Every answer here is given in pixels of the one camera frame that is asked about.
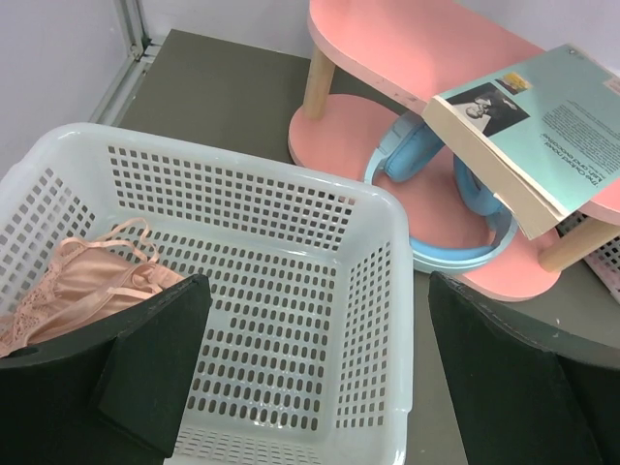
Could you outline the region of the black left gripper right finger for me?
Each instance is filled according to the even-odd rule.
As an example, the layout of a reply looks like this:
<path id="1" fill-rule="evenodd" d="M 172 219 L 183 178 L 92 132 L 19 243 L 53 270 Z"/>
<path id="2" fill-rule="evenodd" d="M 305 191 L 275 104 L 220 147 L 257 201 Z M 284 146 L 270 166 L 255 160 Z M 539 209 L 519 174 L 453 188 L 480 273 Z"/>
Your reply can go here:
<path id="1" fill-rule="evenodd" d="M 469 463 L 618 463 L 617 348 L 438 272 L 428 302 Z"/>

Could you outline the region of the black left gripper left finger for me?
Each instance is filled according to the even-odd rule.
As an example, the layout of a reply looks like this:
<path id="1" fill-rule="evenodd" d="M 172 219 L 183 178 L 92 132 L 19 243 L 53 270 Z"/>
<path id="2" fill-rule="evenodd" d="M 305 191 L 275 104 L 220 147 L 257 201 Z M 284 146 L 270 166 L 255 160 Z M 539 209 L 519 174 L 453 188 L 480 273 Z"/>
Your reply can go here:
<path id="1" fill-rule="evenodd" d="M 211 306 L 195 274 L 1 360 L 4 464 L 161 464 L 173 454 Z"/>

